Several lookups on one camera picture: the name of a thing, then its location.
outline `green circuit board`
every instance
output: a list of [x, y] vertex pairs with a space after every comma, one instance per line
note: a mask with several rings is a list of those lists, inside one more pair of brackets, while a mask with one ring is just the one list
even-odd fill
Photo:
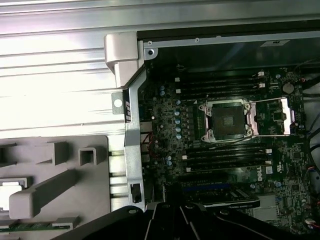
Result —
[[[255, 73], [257, 71], [248, 70], [245, 74], [253, 76]], [[185, 75], [181, 76], [179, 73], [172, 76], [157, 76], [156, 83], [150, 81], [145, 90], [141, 90], [139, 93], [140, 121], [151, 122], [152, 126], [151, 133], [144, 132], [145, 137], [141, 138], [146, 140], [145, 142], [141, 140], [144, 177], [145, 180], [152, 179], [154, 183], [152, 194], [150, 191], [148, 194], [148, 190], [145, 190], [146, 202], [162, 200], [163, 183], [183, 182], [181, 180], [183, 177], [191, 177], [193, 183], [199, 186], [202, 181], [203, 184], [208, 183], [207, 176], [212, 176], [214, 178], [212, 181], [238, 184], [242, 189], [255, 194], [260, 199], [260, 207], [242, 210], [248, 215], [298, 234], [306, 231], [303, 227], [305, 212], [303, 206], [310, 199], [303, 181], [308, 159], [304, 148], [306, 117], [301, 78], [287, 68], [263, 69], [259, 73], [263, 73], [263, 76], [255, 77], [254, 80], [258, 82], [257, 86], [260, 86], [260, 89], [253, 87], [248, 88], [248, 91], [232, 85], [233, 90], [224, 90], [222, 84], [219, 84], [219, 79], [224, 83], [224, 77], [226, 75], [229, 77], [230, 74], [232, 82], [239, 74], [237, 72], [219, 72], [214, 76], [205, 77], [202, 81], [206, 84], [202, 84], [206, 87], [205, 90], [200, 89], [197, 78], [193, 77], [192, 81], [189, 80], [188, 87], [191, 86], [194, 89], [190, 89], [190, 92], [185, 95], [182, 95]], [[218, 79], [218, 83], [215, 83], [214, 88], [210, 87], [215, 79]], [[287, 100], [287, 105], [292, 110], [290, 134], [283, 136], [281, 134], [286, 130], [284, 121], [288, 118], [283, 114], [284, 106], [281, 98]], [[259, 135], [239, 137], [239, 134], [235, 134], [228, 135], [227, 141], [224, 138], [222, 138], [223, 141], [203, 141], [202, 137], [206, 135], [211, 122], [207, 123], [207, 116], [201, 106], [212, 102], [215, 104], [212, 107], [220, 108], [219, 104], [223, 101], [231, 102], [228, 102], [228, 105], [223, 103], [227, 107], [230, 107], [230, 104], [237, 106], [238, 100], [256, 102], [254, 120], [257, 122]], [[241, 132], [241, 129], [236, 127], [235, 131]], [[221, 132], [220, 129], [216, 129], [214, 133], [217, 134], [218, 131]], [[230, 144], [229, 141], [232, 138], [240, 141]], [[243, 149], [243, 155], [246, 151], [250, 151], [248, 153], [253, 157], [261, 154], [261, 158], [265, 158], [264, 164], [246, 160], [247, 164], [243, 164], [242, 161], [243, 166], [235, 167], [237, 165], [226, 161], [221, 165], [214, 165], [216, 169], [213, 169], [212, 165], [206, 167], [197, 165], [195, 161], [201, 157], [195, 155], [193, 160], [195, 164], [190, 168], [186, 165], [188, 163], [185, 156], [188, 155], [188, 151], [205, 149], [210, 153], [210, 148], [222, 147], [223, 149], [226, 143], [229, 143], [229, 146], [223, 153], [224, 157], [234, 154], [233, 149], [239, 148]], [[262, 156], [261, 149], [255, 153], [254, 148], [266, 149], [267, 154]], [[196, 171], [190, 173], [190, 169], [196, 169]]]

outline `white label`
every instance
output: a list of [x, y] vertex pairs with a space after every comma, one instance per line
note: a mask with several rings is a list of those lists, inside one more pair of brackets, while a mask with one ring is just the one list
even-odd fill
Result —
[[261, 168], [261, 166], [258, 166], [256, 168], [256, 171], [257, 171], [257, 175], [258, 175], [258, 182], [261, 182], [262, 181], [262, 168]]
[[282, 173], [282, 170], [283, 170], [282, 164], [281, 164], [281, 162], [279, 162], [279, 165], [276, 166], [276, 171], [277, 171], [278, 173]]
[[272, 170], [272, 166], [266, 166], [265, 167], [265, 173], [266, 174], [273, 174], [274, 171]]
[[290, 40], [274, 40], [274, 41], [266, 41], [260, 47], [279, 47], [285, 45]]

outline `silver metal sheet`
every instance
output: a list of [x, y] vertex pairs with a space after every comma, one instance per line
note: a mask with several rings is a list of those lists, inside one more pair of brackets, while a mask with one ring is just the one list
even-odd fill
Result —
[[[115, 77], [104, 64], [108, 33], [307, 20], [319, 13], [318, 0], [1, 1], [0, 138], [104, 134], [109, 151], [124, 151], [124, 117], [112, 115], [110, 101]], [[110, 157], [110, 170], [126, 172], [123, 155]], [[112, 210], [127, 204], [127, 197], [111, 200]], [[28, 234], [21, 237], [58, 233]]]

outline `motherboard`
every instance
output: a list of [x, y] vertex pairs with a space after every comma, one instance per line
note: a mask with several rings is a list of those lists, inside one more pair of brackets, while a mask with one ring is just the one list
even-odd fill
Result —
[[146, 203], [178, 183], [187, 201], [305, 232], [303, 81], [288, 68], [149, 73], [139, 91]]

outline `metal bracket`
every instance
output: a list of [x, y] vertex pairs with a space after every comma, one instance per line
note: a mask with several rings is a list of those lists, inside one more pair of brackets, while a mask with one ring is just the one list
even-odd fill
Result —
[[145, 209], [144, 181], [142, 173], [142, 160], [140, 149], [140, 121], [138, 89], [147, 79], [147, 71], [144, 69], [128, 89], [130, 108], [130, 121], [125, 124], [124, 157], [129, 193], [129, 205]]
[[136, 32], [111, 33], [104, 37], [105, 63], [115, 75], [117, 88], [126, 88], [144, 64], [143, 42]]

